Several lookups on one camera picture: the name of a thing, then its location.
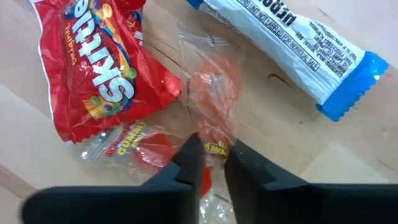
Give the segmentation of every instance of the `orange lollipop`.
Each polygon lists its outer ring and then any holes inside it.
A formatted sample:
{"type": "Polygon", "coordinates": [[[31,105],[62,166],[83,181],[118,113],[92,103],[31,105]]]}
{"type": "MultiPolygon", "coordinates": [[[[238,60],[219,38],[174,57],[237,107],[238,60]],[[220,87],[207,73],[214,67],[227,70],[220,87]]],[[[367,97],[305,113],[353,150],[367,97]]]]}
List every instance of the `orange lollipop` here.
{"type": "Polygon", "coordinates": [[[197,126],[205,149],[228,155],[234,141],[232,115],[241,90],[239,66],[226,57],[206,61],[190,80],[190,104],[199,112],[197,126]]]}

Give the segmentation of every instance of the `red candy wrapper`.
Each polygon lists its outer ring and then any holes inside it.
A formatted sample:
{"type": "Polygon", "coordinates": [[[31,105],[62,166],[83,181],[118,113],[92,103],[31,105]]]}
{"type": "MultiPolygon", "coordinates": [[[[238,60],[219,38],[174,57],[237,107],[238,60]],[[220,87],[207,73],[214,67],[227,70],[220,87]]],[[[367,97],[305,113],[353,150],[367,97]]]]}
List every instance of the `red candy wrapper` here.
{"type": "Polygon", "coordinates": [[[123,0],[30,0],[50,110],[64,141],[80,142],[161,110],[180,80],[142,44],[142,7],[123,0]]]}

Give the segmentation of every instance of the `small candy package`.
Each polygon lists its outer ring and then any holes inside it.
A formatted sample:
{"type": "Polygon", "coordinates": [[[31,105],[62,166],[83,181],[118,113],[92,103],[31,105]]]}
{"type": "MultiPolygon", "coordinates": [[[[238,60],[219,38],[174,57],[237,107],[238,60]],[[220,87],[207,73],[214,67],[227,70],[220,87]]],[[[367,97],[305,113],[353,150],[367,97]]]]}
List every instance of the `small candy package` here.
{"type": "Polygon", "coordinates": [[[238,30],[338,121],[379,80],[388,64],[333,29],[294,14],[281,0],[187,0],[238,30]]]}
{"type": "Polygon", "coordinates": [[[224,161],[235,143],[234,111],[241,92],[242,51],[226,40],[180,27],[182,100],[204,143],[211,189],[201,200],[201,223],[233,223],[224,161]]]}
{"type": "Polygon", "coordinates": [[[145,0],[30,0],[55,127],[64,141],[161,110],[180,80],[142,44],[145,0]]]}
{"type": "MultiPolygon", "coordinates": [[[[180,137],[169,133],[159,125],[148,125],[144,121],[123,124],[111,131],[97,135],[81,154],[92,163],[107,163],[127,168],[130,177],[143,184],[165,167],[177,153],[174,139],[180,137]]],[[[203,170],[201,195],[209,191],[210,171],[203,170]]]]}
{"type": "Polygon", "coordinates": [[[205,151],[225,159],[235,142],[243,54],[221,37],[201,35],[180,28],[182,100],[194,116],[205,151]]]}

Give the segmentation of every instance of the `candy bar wrapper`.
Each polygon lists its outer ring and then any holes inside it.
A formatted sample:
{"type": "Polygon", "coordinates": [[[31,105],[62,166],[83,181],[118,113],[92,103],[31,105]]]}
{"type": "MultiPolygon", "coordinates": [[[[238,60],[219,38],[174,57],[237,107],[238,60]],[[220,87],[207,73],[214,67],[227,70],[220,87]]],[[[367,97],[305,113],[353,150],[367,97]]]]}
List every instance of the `candy bar wrapper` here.
{"type": "Polygon", "coordinates": [[[144,0],[30,0],[55,127],[80,142],[173,102],[180,80],[142,44],[144,0]]]}
{"type": "Polygon", "coordinates": [[[294,14],[281,0],[187,0],[240,31],[338,121],[376,83],[388,64],[333,29],[294,14]]]}
{"type": "MultiPolygon", "coordinates": [[[[143,184],[165,167],[177,153],[173,144],[179,136],[164,127],[147,124],[144,121],[126,123],[97,135],[81,157],[93,164],[108,164],[128,170],[129,175],[143,184]]],[[[211,185],[210,171],[203,170],[201,195],[211,185]]]]}

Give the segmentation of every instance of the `skittles logo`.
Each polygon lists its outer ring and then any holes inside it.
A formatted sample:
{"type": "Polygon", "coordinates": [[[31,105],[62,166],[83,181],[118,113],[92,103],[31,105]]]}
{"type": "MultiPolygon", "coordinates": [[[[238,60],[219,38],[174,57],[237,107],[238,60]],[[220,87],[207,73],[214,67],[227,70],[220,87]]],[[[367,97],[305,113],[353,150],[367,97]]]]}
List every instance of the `skittles logo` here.
{"type": "Polygon", "coordinates": [[[72,60],[76,62],[71,43],[81,43],[78,53],[80,57],[86,56],[91,64],[102,60],[101,65],[92,65],[93,71],[98,75],[94,77],[93,84],[98,87],[99,94],[83,100],[85,108],[94,119],[129,109],[134,96],[133,83],[137,71],[132,67],[120,34],[115,28],[111,5],[102,0],[79,0],[67,4],[63,15],[66,20],[77,19],[72,26],[67,27],[72,27],[72,31],[65,29],[70,52],[73,52],[72,60]],[[107,47],[101,46],[99,32],[112,38],[117,46],[119,65],[114,66],[114,55],[110,55],[107,47]],[[70,38],[71,33],[75,35],[75,40],[70,38]],[[88,43],[86,37],[90,36],[92,40],[88,43]]]}

